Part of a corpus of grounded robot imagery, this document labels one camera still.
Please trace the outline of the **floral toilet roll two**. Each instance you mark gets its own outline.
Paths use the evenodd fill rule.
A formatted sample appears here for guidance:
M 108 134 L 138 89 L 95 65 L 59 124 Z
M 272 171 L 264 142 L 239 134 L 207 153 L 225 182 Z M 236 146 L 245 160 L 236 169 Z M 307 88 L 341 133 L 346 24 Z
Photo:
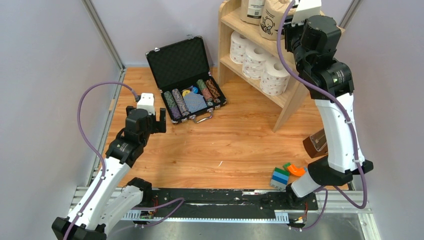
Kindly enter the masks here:
M 290 77 L 280 59 L 272 56 L 264 64 L 259 86 L 265 94 L 278 96 L 286 90 Z

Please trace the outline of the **floral toilet roll one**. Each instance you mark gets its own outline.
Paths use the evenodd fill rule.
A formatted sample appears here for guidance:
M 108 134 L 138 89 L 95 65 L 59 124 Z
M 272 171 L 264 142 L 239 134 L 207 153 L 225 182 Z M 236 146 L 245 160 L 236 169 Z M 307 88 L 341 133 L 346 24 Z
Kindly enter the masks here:
M 271 57 L 271 54 L 254 43 L 246 48 L 245 53 L 242 73 L 248 78 L 259 80 L 264 72 L 265 62 Z

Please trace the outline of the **brown roll labelled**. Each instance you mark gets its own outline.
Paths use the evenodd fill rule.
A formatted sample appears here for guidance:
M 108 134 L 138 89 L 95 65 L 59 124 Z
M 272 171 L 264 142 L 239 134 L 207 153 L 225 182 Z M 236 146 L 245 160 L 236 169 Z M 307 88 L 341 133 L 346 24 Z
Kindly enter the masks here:
M 259 25 L 265 0 L 242 0 L 240 7 L 240 19 L 246 23 Z

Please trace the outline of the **floral toilet roll three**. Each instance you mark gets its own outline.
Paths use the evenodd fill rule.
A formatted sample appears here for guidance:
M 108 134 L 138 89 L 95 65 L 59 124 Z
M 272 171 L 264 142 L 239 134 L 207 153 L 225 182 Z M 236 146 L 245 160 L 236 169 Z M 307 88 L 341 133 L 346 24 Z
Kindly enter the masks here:
M 246 56 L 246 48 L 251 43 L 252 42 L 247 37 L 245 37 L 244 35 L 240 34 L 237 31 L 233 31 L 230 37 L 230 49 L 229 49 L 230 59 L 234 63 L 242 65 Z

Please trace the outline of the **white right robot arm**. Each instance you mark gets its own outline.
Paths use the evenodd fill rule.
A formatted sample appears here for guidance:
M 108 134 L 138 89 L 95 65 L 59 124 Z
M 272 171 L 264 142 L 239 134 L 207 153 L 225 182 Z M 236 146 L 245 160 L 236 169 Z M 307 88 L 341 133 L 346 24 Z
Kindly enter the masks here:
M 374 165 L 365 159 L 354 122 L 354 81 L 351 69 L 335 58 L 342 32 L 335 20 L 313 15 L 300 23 L 289 16 L 283 24 L 285 49 L 293 54 L 298 78 L 320 113 L 328 154 L 286 189 L 286 204 L 298 209 L 306 196 L 323 186 L 343 186 L 354 175 L 364 176 Z

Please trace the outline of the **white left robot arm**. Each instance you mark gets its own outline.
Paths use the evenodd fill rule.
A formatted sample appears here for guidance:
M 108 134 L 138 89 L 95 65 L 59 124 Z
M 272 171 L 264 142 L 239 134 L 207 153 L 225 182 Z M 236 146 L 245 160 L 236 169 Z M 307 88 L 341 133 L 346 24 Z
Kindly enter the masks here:
M 135 177 L 112 202 L 110 198 L 122 178 L 144 152 L 151 134 L 166 132 L 165 108 L 155 113 L 128 106 L 125 126 L 109 144 L 102 167 L 88 190 L 68 214 L 57 217 L 51 228 L 59 240 L 105 240 L 112 228 L 136 205 L 153 201 L 151 183 Z

